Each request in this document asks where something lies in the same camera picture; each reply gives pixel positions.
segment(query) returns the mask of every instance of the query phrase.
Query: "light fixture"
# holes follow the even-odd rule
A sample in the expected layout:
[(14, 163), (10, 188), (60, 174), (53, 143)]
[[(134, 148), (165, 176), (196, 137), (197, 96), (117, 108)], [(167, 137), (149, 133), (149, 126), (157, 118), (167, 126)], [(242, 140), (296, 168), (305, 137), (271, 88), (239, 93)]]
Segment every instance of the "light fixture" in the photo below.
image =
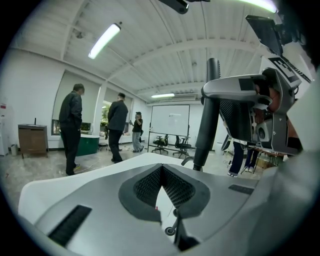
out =
[(174, 93), (167, 93), (167, 94), (157, 94), (157, 95), (152, 95), (151, 97), (156, 99), (156, 98), (166, 98), (166, 97), (174, 97)]
[(113, 23), (110, 27), (108, 27), (108, 29), (102, 34), (99, 40), (92, 47), (88, 57), (91, 59), (95, 59), (100, 51), (106, 46), (106, 44), (120, 32), (120, 29), (121, 27), (119, 27), (116, 23)]
[(259, 6), (261, 8), (264, 8), (272, 13), (277, 12), (277, 7), (271, 0), (239, 0), (242, 2), (246, 2), (249, 4), (253, 4), (255, 6)]

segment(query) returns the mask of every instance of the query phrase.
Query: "jeans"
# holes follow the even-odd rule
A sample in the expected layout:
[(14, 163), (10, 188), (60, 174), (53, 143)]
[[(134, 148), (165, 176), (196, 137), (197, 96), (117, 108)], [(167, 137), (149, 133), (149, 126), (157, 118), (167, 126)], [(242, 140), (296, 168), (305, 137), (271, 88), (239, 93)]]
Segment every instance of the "jeans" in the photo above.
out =
[(61, 127), (61, 138), (64, 145), (64, 153), (66, 157), (65, 172), (68, 175), (74, 173), (76, 167), (75, 158), (78, 151), (81, 132), (73, 127)]
[(240, 171), (242, 161), (244, 159), (244, 150), (242, 149), (241, 144), (238, 142), (233, 142), (233, 146), (234, 146), (234, 156), (233, 156), (232, 165), (230, 167), (229, 172), (237, 176)]
[(259, 152), (257, 150), (254, 150), (253, 148), (248, 149), (244, 166), (255, 167), (258, 154)]
[(140, 136), (141, 136), (140, 131), (132, 133), (132, 144), (133, 144), (133, 149), (135, 151), (140, 151), (143, 149), (143, 146), (141, 145), (141, 143), (139, 141)]
[(122, 133), (122, 130), (109, 130), (109, 147), (115, 163), (122, 161), (121, 155), (119, 154), (119, 140)]

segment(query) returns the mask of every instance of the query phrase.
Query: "black jacket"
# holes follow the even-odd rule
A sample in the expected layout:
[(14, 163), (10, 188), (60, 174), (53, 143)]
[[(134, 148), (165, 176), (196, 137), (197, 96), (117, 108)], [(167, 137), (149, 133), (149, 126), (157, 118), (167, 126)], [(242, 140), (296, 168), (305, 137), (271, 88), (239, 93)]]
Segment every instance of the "black jacket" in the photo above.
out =
[(75, 91), (70, 92), (63, 100), (59, 122), (60, 127), (71, 127), (79, 130), (82, 123), (82, 100)]
[(123, 100), (111, 104), (108, 113), (108, 129), (123, 131), (126, 125), (128, 108)]

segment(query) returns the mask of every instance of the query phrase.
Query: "concrete floor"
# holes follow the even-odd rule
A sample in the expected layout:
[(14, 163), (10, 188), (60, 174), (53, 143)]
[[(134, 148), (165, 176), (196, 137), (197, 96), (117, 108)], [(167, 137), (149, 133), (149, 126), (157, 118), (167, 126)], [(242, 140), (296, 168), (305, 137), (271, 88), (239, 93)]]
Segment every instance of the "concrete floor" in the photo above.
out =
[[(122, 148), (120, 154), (123, 160), (127, 160), (147, 152), (145, 149), (141, 153), (133, 153), (132, 144), (122, 145), (120, 148)], [(195, 150), (191, 149), (188, 152), (193, 156)], [(172, 151), (169, 151), (168, 153), (164, 152), (162, 154), (173, 157), (172, 153)], [(75, 162), (81, 165), (81, 168), (77, 173), (90, 172), (92, 170), (113, 165), (114, 163), (111, 162), (111, 158), (111, 151), (106, 151), (105, 148), (96, 154), (76, 157)], [(227, 163), (230, 159), (231, 156), (228, 154), (216, 155), (214, 152), (211, 152), (205, 166), (203, 167), (203, 171), (206, 173), (226, 176), (228, 173)], [(4, 157), (0, 156), (1, 188), (10, 200), (13, 208), (18, 210), (20, 193), (27, 183), (64, 177), (66, 176), (65, 168), (66, 157), (63, 151), (51, 151), (48, 154), (48, 158), (45, 156), (28, 155), (22, 159), (20, 155), (12, 156), (11, 154)], [(254, 174), (244, 172), (238, 177), (245, 179), (260, 179), (262, 172), (263, 170), (257, 167)]]

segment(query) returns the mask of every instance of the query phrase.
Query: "black office chair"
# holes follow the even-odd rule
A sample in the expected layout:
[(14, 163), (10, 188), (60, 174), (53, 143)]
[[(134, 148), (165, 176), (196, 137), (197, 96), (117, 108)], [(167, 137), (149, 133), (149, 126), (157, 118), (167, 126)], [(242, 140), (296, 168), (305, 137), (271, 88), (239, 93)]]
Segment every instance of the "black office chair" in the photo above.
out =
[(160, 155), (161, 155), (161, 151), (163, 152), (167, 152), (167, 150), (165, 150), (163, 147), (166, 147), (168, 146), (168, 134), (166, 134), (164, 136), (164, 138), (162, 138), (162, 136), (157, 136), (157, 139), (153, 141), (153, 144), (156, 144), (158, 146), (158, 148), (155, 148), (154, 150), (152, 150), (151, 152), (155, 152), (155, 151), (159, 151), (160, 152)]
[(185, 155), (185, 157), (189, 156), (189, 154), (187, 153), (187, 150), (188, 149), (191, 149), (191, 145), (190, 144), (187, 144), (187, 141), (188, 141), (188, 137), (184, 137), (182, 138), (182, 143), (180, 143), (180, 138), (179, 136), (175, 136), (176, 137), (176, 141), (175, 141), (175, 144), (174, 146), (179, 149), (179, 152), (175, 152), (173, 153), (173, 155), (175, 154), (180, 154), (179, 155), (179, 158), (181, 158), (182, 155)]

